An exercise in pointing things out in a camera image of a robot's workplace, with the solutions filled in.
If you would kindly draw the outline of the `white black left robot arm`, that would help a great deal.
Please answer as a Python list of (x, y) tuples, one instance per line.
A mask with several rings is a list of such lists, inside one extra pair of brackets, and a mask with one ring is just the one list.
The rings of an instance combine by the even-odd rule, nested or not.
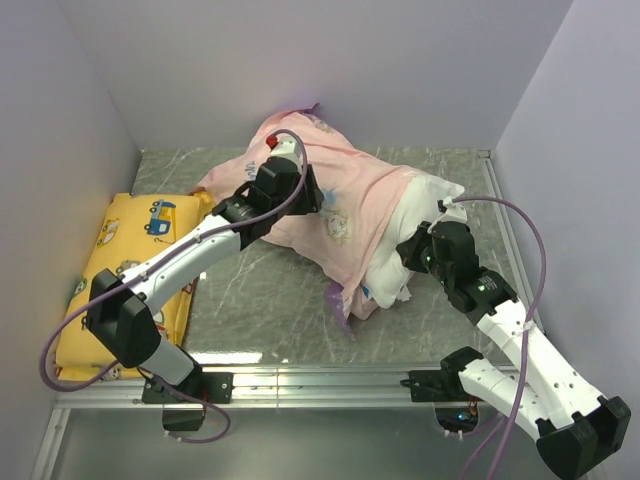
[(267, 235), (284, 216), (318, 212), (322, 201), (307, 158), (270, 156), (254, 180), (169, 248), (127, 273), (98, 273), (86, 327), (122, 366), (145, 370), (177, 401), (192, 401), (202, 390), (201, 366), (159, 333), (155, 315), (203, 271)]

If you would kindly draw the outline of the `white pillow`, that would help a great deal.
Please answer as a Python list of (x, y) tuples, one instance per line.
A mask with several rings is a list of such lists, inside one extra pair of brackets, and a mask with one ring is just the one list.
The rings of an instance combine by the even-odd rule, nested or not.
[(413, 273), (403, 266), (397, 247), (416, 233), (421, 222), (431, 223), (441, 216), (440, 200), (457, 198), (464, 192), (464, 186), (434, 175), (413, 176), (374, 250), (361, 286), (353, 294), (353, 315), (366, 320), (378, 308), (389, 309), (411, 298), (407, 284)]

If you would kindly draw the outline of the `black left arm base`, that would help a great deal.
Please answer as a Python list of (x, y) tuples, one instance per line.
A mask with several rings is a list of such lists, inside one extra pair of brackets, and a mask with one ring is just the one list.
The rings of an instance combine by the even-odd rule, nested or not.
[[(212, 442), (224, 437), (231, 428), (231, 418), (221, 405), (231, 402), (233, 382), (231, 372), (194, 371), (176, 386), (147, 375), (141, 402), (163, 407), (161, 422), (168, 436), (185, 443)], [(185, 434), (198, 432), (204, 426), (207, 414), (213, 411), (224, 419), (220, 433), (211, 439), (185, 437)]]

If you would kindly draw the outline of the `pink purple pillowcase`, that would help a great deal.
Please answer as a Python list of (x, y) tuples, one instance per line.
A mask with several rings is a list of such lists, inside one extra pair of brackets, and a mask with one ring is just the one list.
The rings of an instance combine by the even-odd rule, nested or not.
[(215, 202), (229, 197), (255, 179), (268, 156), (268, 136), (281, 129), (293, 131), (303, 141), (324, 200), (316, 214), (278, 220), (264, 239), (322, 268), (333, 282), (326, 291), (332, 313), (351, 336), (349, 315), (366, 319), (376, 307), (366, 296), (372, 289), (365, 277), (415, 172), (357, 149), (314, 110), (291, 110), (268, 117), (244, 154), (212, 168), (191, 191), (207, 192)]

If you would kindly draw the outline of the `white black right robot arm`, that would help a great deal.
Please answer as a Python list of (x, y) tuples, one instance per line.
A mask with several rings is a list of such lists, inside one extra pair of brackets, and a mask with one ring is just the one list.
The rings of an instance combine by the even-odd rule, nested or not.
[(500, 348), (525, 381), (519, 391), (517, 379), (463, 347), (442, 359), (437, 372), (409, 372), (402, 383), (413, 401), (476, 397), (514, 414), (560, 479), (579, 479), (620, 449), (631, 418), (628, 405), (585, 380), (527, 320), (515, 290), (480, 265), (468, 226), (423, 222), (397, 251), (411, 271), (439, 281), (450, 304)]

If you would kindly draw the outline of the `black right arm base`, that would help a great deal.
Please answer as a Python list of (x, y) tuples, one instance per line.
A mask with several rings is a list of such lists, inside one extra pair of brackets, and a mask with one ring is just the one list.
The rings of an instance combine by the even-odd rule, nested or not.
[(462, 390), (453, 375), (440, 370), (411, 370), (400, 385), (409, 390), (412, 403), (429, 403), (434, 407), (437, 425), (445, 435), (464, 439), (493, 427), (496, 412), (482, 413), (480, 400)]

